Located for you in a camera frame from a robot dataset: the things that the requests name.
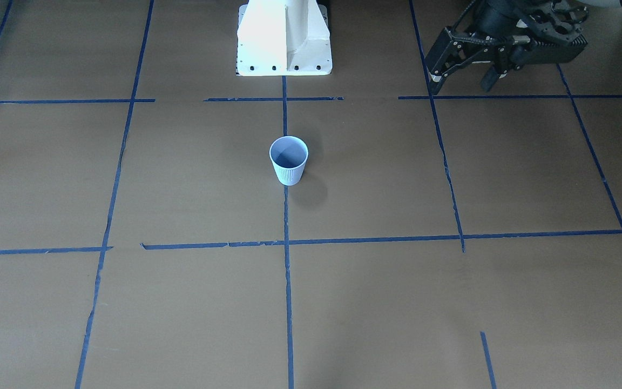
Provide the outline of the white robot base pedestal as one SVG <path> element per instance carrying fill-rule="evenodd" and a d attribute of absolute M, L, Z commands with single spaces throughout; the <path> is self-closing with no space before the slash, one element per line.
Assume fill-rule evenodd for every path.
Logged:
<path fill-rule="evenodd" d="M 328 1 L 239 7 L 235 71 L 244 77 L 326 76 L 333 70 Z"/>

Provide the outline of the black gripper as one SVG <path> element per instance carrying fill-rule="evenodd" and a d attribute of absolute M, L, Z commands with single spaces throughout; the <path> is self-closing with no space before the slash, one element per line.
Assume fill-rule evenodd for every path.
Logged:
<path fill-rule="evenodd" d="M 569 45 L 583 35 L 583 24 L 588 17 L 585 6 L 573 6 L 568 1 L 479 1 L 466 32 L 477 39 L 507 42 L 517 39 L 518 44 L 508 50 L 509 58 L 522 61 L 522 52 L 532 41 Z M 452 74 L 463 69 L 462 44 L 453 31 L 452 27 L 445 27 L 425 56 L 429 92 L 434 96 Z M 491 91 L 508 73 L 508 58 L 494 59 L 481 79 L 482 90 Z"/>

